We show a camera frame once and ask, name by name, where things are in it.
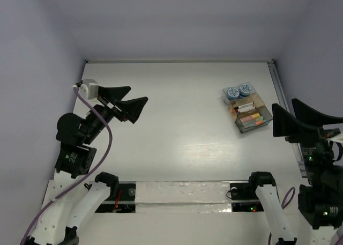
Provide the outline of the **aluminium rail right edge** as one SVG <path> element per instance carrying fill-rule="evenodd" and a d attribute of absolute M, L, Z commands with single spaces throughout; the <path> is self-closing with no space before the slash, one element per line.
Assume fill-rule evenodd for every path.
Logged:
<path fill-rule="evenodd" d="M 287 123 L 290 124 L 290 127 L 295 127 L 295 117 L 289 112 L 289 108 L 287 105 L 287 101 L 286 101 L 286 97 L 284 95 L 282 86 L 281 86 L 281 82 L 277 73 L 277 69 L 276 69 L 276 65 L 274 63 L 268 63 L 268 68 L 270 71 L 270 75 L 274 84 L 274 88 L 275 91 L 277 93 L 277 97 L 279 100 L 279 105 L 273 105 L 272 109 L 273 111 L 276 112 L 276 116 L 277 116 L 277 124 L 280 125 L 280 129 L 284 129 L 285 131 L 285 135 L 283 135 L 283 137 L 285 137 L 285 141 L 288 142 L 289 144 L 292 145 L 294 153 L 295 153 L 295 158 L 301 173 L 302 178 L 306 178 L 307 177 L 307 173 L 305 170 L 305 164 L 303 162 L 303 158 L 302 158 L 302 153 L 301 153 L 301 149 L 298 143 L 293 143 L 290 142 L 288 140 L 289 138 L 289 131 L 286 131 L 286 125 Z"/>

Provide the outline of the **small orange cap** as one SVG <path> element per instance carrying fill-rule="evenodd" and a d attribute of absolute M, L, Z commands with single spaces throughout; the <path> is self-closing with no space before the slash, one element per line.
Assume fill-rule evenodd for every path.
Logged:
<path fill-rule="evenodd" d="M 259 118 L 260 117 L 260 114 L 259 113 L 256 113 L 256 114 L 253 114 L 251 115 L 253 119 L 256 119 L 256 118 Z"/>

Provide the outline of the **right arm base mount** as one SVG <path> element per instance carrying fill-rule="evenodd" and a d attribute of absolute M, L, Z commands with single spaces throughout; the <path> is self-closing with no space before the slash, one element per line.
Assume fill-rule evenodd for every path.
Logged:
<path fill-rule="evenodd" d="M 226 197 L 231 201 L 232 212 L 263 212 L 264 208 L 248 182 L 231 182 Z"/>

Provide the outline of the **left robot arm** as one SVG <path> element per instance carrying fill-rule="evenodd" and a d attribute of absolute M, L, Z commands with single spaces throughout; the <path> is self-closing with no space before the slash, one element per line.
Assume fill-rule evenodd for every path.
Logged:
<path fill-rule="evenodd" d="M 30 223 L 21 244 L 78 244 L 79 235 L 106 199 L 120 195 L 118 177 L 101 172 L 87 182 L 105 161 L 113 143 L 109 122 L 136 123 L 148 97 L 124 101 L 129 86 L 103 87 L 93 80 L 74 84 L 78 99 L 89 108 L 85 118 L 61 116 L 56 139 L 60 151 L 44 204 Z"/>

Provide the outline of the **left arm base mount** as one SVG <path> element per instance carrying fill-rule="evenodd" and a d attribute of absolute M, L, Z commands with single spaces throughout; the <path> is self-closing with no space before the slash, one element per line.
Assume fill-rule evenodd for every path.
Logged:
<path fill-rule="evenodd" d="M 136 182 L 120 182 L 118 192 L 107 198 L 96 213 L 135 213 Z"/>

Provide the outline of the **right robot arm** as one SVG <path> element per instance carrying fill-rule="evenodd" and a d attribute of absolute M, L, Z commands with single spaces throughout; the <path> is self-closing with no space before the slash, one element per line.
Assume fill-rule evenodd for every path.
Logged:
<path fill-rule="evenodd" d="M 342 123 L 341 117 L 320 113 L 299 99 L 292 99 L 294 115 L 272 105 L 273 136 L 298 144 L 308 185 L 299 186 L 299 231 L 294 234 L 281 207 L 277 185 L 269 172 L 253 172 L 247 192 L 258 198 L 266 216 L 272 244 L 330 244 L 342 226 L 342 166 L 335 165 L 332 146 L 342 149 L 342 132 L 326 125 Z"/>

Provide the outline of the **green highlighter pen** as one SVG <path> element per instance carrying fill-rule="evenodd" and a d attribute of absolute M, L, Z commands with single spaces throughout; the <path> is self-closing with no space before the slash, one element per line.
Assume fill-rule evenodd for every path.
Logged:
<path fill-rule="evenodd" d="M 254 119 L 254 121 L 263 121 L 263 120 L 264 120 L 264 118 L 262 116 L 259 117 L 259 118 Z"/>

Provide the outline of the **black whiteboard marker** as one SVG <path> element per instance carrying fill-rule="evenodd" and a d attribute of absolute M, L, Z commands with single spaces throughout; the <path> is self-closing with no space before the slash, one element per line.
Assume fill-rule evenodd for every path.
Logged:
<path fill-rule="evenodd" d="M 244 108 L 244 107 L 248 107 L 248 106 L 253 106 L 253 102 L 250 102 L 250 103 L 246 103 L 246 104 L 240 105 L 240 106 L 238 106 L 237 108 Z"/>

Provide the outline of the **orange highlighter pen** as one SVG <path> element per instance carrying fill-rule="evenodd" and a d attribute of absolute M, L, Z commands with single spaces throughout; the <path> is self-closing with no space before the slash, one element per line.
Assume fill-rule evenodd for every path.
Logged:
<path fill-rule="evenodd" d="M 252 121 L 252 120 L 257 119 L 259 117 L 260 117 L 260 114 L 259 113 L 255 113 L 255 114 L 252 114 L 250 116 L 247 116 L 245 119 L 246 119 L 246 121 Z"/>
<path fill-rule="evenodd" d="M 258 125 L 263 124 L 264 122 L 265 122 L 264 120 L 258 120 L 258 121 L 254 121 L 254 122 L 249 123 L 249 125 L 258 126 Z"/>

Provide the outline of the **clear compartment organizer box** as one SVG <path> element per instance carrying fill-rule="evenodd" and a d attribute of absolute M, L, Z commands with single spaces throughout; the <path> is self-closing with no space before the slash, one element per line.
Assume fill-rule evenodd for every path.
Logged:
<path fill-rule="evenodd" d="M 270 122 L 273 120 L 273 116 L 266 107 L 264 101 L 261 99 L 257 91 L 255 90 L 254 86 L 250 82 L 245 82 L 246 84 L 249 84 L 252 87 L 252 93 L 249 96 L 243 97 L 240 96 L 236 100 L 229 100 L 226 96 L 226 90 L 229 87 L 223 88 L 221 93 L 221 98 L 223 102 L 227 105 L 228 111 L 230 112 L 234 123 L 236 124 L 237 128 L 239 129 L 240 133 L 247 133 L 253 130 L 256 130 L 258 128 L 267 126 Z M 244 108 L 237 108 L 240 105 L 253 102 L 253 106 L 248 106 Z M 241 118 L 250 116 L 252 114 L 259 113 L 260 116 L 266 120 L 266 122 L 260 126 L 254 127 L 254 128 L 247 128 L 245 129 L 243 127 L 244 123 L 241 122 Z"/>

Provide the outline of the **blue patterned tape roll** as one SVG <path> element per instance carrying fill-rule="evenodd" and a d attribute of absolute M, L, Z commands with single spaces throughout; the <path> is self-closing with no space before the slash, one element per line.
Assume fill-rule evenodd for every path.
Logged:
<path fill-rule="evenodd" d="M 236 87 L 229 87 L 226 90 L 226 96 L 229 100 L 236 100 L 240 97 L 240 91 Z"/>

